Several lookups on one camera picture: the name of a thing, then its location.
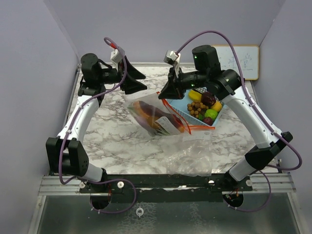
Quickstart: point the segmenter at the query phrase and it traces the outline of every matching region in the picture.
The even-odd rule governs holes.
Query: gray wall
[[[0,233],[23,234],[78,59],[42,0],[2,1],[0,30]]]
[[[188,38],[215,29],[236,44],[260,45],[285,0],[45,0],[75,45],[79,57],[95,53],[109,61],[103,38],[122,46],[130,61],[162,62]],[[201,44],[225,44],[219,36],[201,36]]]
[[[263,40],[260,78],[255,84],[259,103],[283,131],[290,131],[292,144],[303,157],[303,166],[292,172],[299,200],[312,230],[312,1],[287,0]],[[297,164],[286,149],[284,166]]]

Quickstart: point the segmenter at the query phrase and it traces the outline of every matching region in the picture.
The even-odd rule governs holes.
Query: white marble surface
[[[160,91],[167,81],[169,67],[136,67],[146,75],[141,82],[148,90],[142,94]],[[183,68],[184,72],[193,68]],[[76,87],[72,102],[73,110],[77,101]],[[253,95],[249,81],[246,86]],[[131,117],[125,107],[125,101],[133,98],[126,96],[117,89],[107,94],[101,107],[93,116],[83,146],[88,153],[90,162],[105,168],[110,174],[162,174],[167,173],[166,158],[168,155]],[[212,131],[212,144],[207,151],[213,162],[213,172],[224,173],[238,162],[246,152],[254,146],[254,140],[232,110],[227,108]],[[267,168],[265,172],[276,172]]]

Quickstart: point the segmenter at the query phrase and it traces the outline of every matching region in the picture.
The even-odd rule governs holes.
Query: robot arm
[[[65,142],[65,150],[62,152],[63,173],[79,176],[79,178],[94,182],[106,180],[107,174],[105,169],[89,163],[89,158],[82,146],[82,142],[93,114],[98,110],[104,99],[104,96],[94,99],[92,97],[105,92],[105,84],[119,83],[125,72],[122,56],[117,49],[112,52],[111,61],[115,68],[107,65],[108,68],[102,69],[100,63],[103,63],[103,61],[98,59],[95,54],[86,54],[81,58],[83,78],[80,82],[75,109],[58,136],[55,138],[51,137],[46,141],[46,150],[51,171],[55,173],[59,172],[61,145],[66,138],[66,134],[68,134]],[[126,56],[125,61],[127,63],[127,75],[120,89],[125,94],[146,90],[147,87],[137,81],[137,79],[145,79],[145,76],[129,63]],[[90,101],[83,106],[82,104],[88,100]]]
[[[247,102],[239,75],[231,69],[222,71],[216,49],[209,45],[202,45],[192,50],[197,70],[195,72],[183,73],[181,69],[177,72],[176,67],[179,64],[172,61],[174,59],[172,54],[174,52],[167,52],[164,61],[174,65],[174,68],[170,69],[168,82],[158,97],[160,99],[182,99],[187,89],[207,87],[207,90],[216,95],[219,100],[223,101],[235,112],[255,141],[256,145],[246,153],[245,158],[225,174],[225,177],[231,183],[235,183],[267,166],[286,145],[271,133]],[[287,142],[293,139],[289,132],[282,133],[254,101],[253,103],[275,133],[282,136]]]

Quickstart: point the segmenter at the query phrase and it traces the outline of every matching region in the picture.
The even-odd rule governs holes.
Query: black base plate
[[[137,202],[190,202],[209,201],[222,202],[222,191],[252,191],[252,187],[246,185],[244,180],[231,185],[224,179],[224,174],[212,174],[211,176],[186,176],[186,175],[108,175],[111,179],[127,179],[136,187]],[[190,189],[166,190],[165,188],[178,188],[179,186]],[[80,189],[82,194],[108,193],[109,188],[104,185],[87,184]],[[133,200],[133,188],[124,183],[119,189],[117,183],[111,184],[112,203],[131,203]]]

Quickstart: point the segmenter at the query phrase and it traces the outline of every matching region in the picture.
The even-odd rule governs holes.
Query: plastic bag
[[[126,106],[134,119],[151,135],[171,136],[181,133],[191,134],[191,129],[213,129],[209,126],[189,126],[166,100],[158,99],[154,93],[128,101]]]
[[[163,166],[167,174],[210,176],[213,168],[211,131],[193,132],[192,135],[167,136],[160,139],[165,154]]]

